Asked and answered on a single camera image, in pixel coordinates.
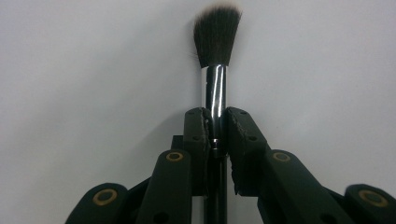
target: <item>gray background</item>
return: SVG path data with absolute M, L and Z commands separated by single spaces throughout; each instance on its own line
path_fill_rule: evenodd
M 211 2 L 0 2 L 0 223 L 63 223 L 90 188 L 150 176 L 201 103 L 192 27 Z M 396 2 L 239 5 L 229 105 L 324 186 L 396 196 Z M 229 223 L 261 223 L 231 178 Z

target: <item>makeup brush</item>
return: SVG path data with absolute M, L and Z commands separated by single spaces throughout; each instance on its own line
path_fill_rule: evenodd
M 195 21 L 194 42 L 202 68 L 202 105 L 210 110 L 211 146 L 215 157 L 224 156 L 223 111 L 226 107 L 226 74 L 241 12 L 231 4 L 208 7 Z
M 240 18 L 237 7 L 223 3 L 208 7 L 195 21 L 194 42 L 202 68 L 202 105 L 210 111 L 205 224 L 227 223 L 226 75 Z

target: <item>metal screw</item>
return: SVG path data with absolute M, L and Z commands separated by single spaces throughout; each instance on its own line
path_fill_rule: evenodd
M 117 199 L 117 192 L 114 189 L 102 189 L 93 196 L 96 205 L 104 206 Z
M 169 161 L 181 161 L 183 160 L 183 154 L 179 152 L 171 152 L 168 155 L 166 155 L 166 159 Z
M 283 152 L 274 153 L 273 158 L 276 159 L 277 161 L 283 161 L 283 162 L 290 161 L 290 156 L 286 155 Z
M 370 203 L 373 206 L 376 206 L 376 207 L 388 206 L 387 199 L 385 199 L 382 195 L 380 195 L 374 191 L 371 191 L 368 189 L 362 189 L 359 191 L 359 196 L 365 202 Z

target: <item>silver ferrule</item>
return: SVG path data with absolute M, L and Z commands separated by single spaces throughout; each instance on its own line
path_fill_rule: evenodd
M 227 70 L 228 66 L 221 64 L 202 69 L 202 106 L 210 111 L 209 140 L 216 158 L 227 155 L 224 146 Z

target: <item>brush bristles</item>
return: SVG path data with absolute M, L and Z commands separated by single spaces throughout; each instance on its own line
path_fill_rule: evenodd
M 229 65 L 241 12 L 233 5 L 215 5 L 195 21 L 194 42 L 201 67 Z

